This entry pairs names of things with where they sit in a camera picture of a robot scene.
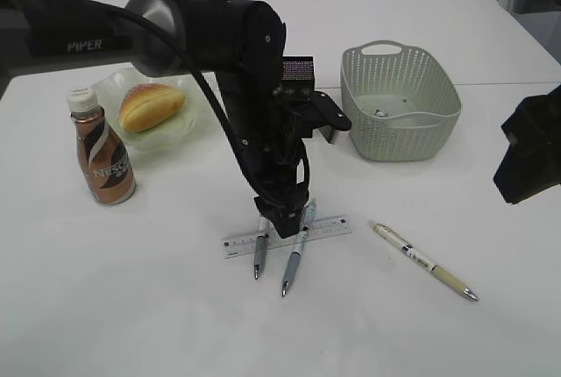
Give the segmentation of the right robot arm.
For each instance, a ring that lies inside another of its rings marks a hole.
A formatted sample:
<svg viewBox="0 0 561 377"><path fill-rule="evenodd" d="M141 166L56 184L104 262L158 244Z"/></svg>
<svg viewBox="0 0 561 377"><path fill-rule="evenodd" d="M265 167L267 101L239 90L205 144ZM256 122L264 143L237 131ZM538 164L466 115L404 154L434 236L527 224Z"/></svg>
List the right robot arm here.
<svg viewBox="0 0 561 377"><path fill-rule="evenodd" d="M524 98L501 129L508 149L494 184L506 203L518 204L560 184L560 88Z"/></svg>

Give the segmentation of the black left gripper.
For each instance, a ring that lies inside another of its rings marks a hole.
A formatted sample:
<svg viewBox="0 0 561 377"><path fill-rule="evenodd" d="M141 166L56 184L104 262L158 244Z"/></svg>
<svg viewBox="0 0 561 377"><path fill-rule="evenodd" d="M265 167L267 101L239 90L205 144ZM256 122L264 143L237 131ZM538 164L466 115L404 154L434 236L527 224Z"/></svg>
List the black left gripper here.
<svg viewBox="0 0 561 377"><path fill-rule="evenodd" d="M303 140L316 128L311 89L261 92L227 89L227 140L256 196L258 212L280 238L300 232L309 199L309 161Z"/></svg>

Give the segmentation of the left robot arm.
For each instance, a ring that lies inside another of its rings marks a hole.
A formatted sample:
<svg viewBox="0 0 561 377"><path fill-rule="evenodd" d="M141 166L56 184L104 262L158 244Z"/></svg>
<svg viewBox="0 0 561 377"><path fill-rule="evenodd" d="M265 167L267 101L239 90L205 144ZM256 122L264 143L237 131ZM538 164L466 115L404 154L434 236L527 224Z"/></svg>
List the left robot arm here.
<svg viewBox="0 0 561 377"><path fill-rule="evenodd" d="M1 83L18 76L131 63L143 75L191 74L283 238L301 227L309 183L303 139L314 98L284 56L286 26L252 0L1 0Z"/></svg>

